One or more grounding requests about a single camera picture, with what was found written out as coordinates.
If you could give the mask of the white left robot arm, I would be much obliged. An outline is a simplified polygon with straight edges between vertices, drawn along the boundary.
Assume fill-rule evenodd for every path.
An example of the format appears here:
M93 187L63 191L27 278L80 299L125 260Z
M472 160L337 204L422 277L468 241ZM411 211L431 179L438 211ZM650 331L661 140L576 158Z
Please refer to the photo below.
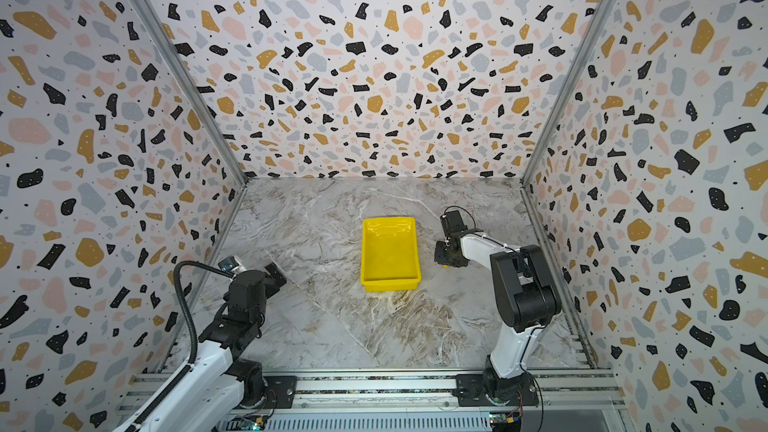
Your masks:
M223 305L198 332L181 285L181 272L190 267L229 280ZM235 409L251 430L263 430L277 410L293 406L297 378L265 376L260 362L244 357L247 347L262 336L267 301L287 284L276 264L247 270L235 257L217 267L184 260L172 271L174 289L191 339L187 360L118 431L213 431Z

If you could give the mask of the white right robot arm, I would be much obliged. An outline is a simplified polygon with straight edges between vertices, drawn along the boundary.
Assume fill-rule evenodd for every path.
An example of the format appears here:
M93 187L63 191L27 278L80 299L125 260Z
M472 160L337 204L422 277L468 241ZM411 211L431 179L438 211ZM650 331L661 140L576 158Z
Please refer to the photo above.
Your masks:
M562 310L552 271L537 245L513 247L475 231L438 241L435 262L466 267L475 262L491 272L493 297L503 326L487 356L480 384L461 386L457 396L493 405L526 397L533 385L530 354Z

